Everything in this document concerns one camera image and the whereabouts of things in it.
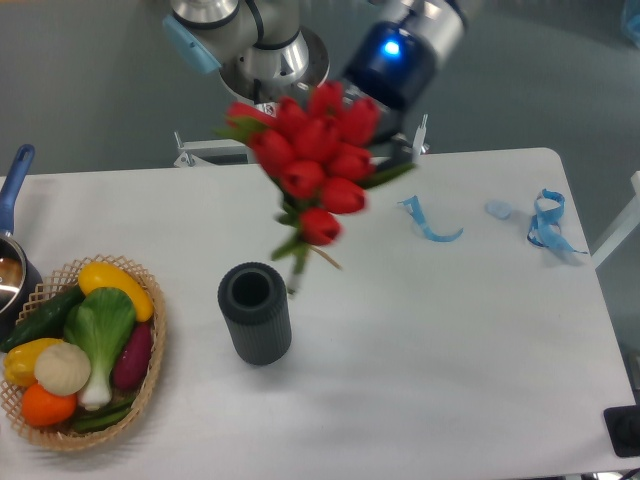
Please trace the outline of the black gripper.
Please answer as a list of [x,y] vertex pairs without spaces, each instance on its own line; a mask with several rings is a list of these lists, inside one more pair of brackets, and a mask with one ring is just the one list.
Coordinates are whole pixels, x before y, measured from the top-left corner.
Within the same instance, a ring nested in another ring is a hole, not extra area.
[[339,81],[349,100],[370,98],[381,116],[373,136],[376,168],[414,162],[399,133],[406,113],[438,74],[470,24],[468,1],[384,1]]

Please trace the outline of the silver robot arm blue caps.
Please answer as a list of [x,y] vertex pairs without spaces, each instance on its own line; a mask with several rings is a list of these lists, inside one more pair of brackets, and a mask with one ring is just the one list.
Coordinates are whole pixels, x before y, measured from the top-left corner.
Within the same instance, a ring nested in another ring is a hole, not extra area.
[[[380,16],[360,44],[348,44],[351,58],[338,76],[343,100],[372,99],[382,111],[373,137],[388,144],[390,170],[417,160],[425,131],[413,140],[402,124],[446,63],[472,19],[478,1],[382,1]],[[220,74],[241,102],[266,107],[289,95],[307,103],[312,88],[325,83],[330,60],[324,42],[300,22],[297,1],[173,1],[163,30],[194,70]]]

